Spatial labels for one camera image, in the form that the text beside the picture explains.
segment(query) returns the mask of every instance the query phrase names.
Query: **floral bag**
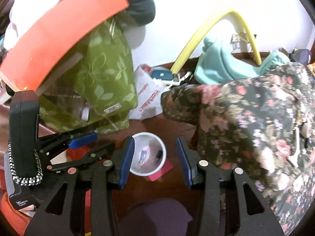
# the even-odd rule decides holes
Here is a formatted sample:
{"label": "floral bag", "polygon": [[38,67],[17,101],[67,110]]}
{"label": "floral bag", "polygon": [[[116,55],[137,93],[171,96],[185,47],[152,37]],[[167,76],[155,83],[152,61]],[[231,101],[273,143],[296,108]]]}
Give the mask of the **floral bag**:
{"label": "floral bag", "polygon": [[[248,173],[289,235],[314,198],[314,87],[311,71],[291,62],[256,78],[175,87],[161,101],[167,119],[197,126],[203,159]],[[304,122],[308,139],[294,130]]]}

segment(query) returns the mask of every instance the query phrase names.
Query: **dark sleeve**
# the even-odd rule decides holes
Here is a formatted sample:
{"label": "dark sleeve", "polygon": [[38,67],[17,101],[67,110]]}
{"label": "dark sleeve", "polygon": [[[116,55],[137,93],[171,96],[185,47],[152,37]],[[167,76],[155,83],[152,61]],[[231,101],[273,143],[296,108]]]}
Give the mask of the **dark sleeve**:
{"label": "dark sleeve", "polygon": [[128,0],[129,7],[125,10],[138,26],[151,23],[155,18],[155,4],[153,0]]}

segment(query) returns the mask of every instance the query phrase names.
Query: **red sticky note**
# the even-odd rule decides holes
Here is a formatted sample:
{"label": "red sticky note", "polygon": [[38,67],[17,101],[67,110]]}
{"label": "red sticky note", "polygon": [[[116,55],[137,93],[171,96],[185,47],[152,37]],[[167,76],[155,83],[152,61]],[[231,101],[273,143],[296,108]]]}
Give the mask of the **red sticky note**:
{"label": "red sticky note", "polygon": [[149,179],[151,181],[155,181],[158,178],[160,178],[161,176],[163,176],[167,171],[171,170],[172,168],[173,168],[173,165],[169,162],[168,159],[166,159],[163,167],[158,172],[156,172],[153,175],[149,176]]}

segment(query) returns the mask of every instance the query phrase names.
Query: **yellow tube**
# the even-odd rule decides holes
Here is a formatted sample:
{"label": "yellow tube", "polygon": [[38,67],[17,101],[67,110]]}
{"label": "yellow tube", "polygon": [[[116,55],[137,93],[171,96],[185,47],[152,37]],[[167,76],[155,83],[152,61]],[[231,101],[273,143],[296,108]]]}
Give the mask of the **yellow tube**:
{"label": "yellow tube", "polygon": [[182,50],[178,58],[176,59],[175,63],[171,67],[172,73],[178,73],[178,71],[183,67],[187,59],[190,57],[190,55],[193,53],[193,51],[196,49],[198,44],[202,41],[202,39],[206,36],[206,34],[210,31],[210,29],[218,23],[218,21],[226,16],[227,14],[232,14],[237,22],[242,26],[242,28],[246,31],[246,35],[248,37],[248,40],[250,42],[250,45],[252,46],[255,62],[257,65],[261,65],[261,57],[260,53],[256,47],[255,43],[255,37],[252,34],[251,30],[249,29],[248,25],[246,24],[243,17],[236,12],[233,9],[229,9],[225,11],[224,13],[217,12],[214,15],[211,15],[208,17],[202,25],[199,27],[199,29],[195,32],[195,34],[191,37],[189,42],[186,44],[185,48]]}

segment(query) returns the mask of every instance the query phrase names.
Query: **turquoise toy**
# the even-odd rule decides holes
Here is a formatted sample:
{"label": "turquoise toy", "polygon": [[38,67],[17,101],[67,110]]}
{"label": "turquoise toy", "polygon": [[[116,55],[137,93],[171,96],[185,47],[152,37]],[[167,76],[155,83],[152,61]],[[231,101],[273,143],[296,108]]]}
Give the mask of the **turquoise toy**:
{"label": "turquoise toy", "polygon": [[260,67],[255,67],[235,58],[228,48],[222,40],[204,38],[203,53],[200,55],[194,74],[197,82],[218,84],[253,78],[290,62],[285,54],[275,51],[269,54]]}

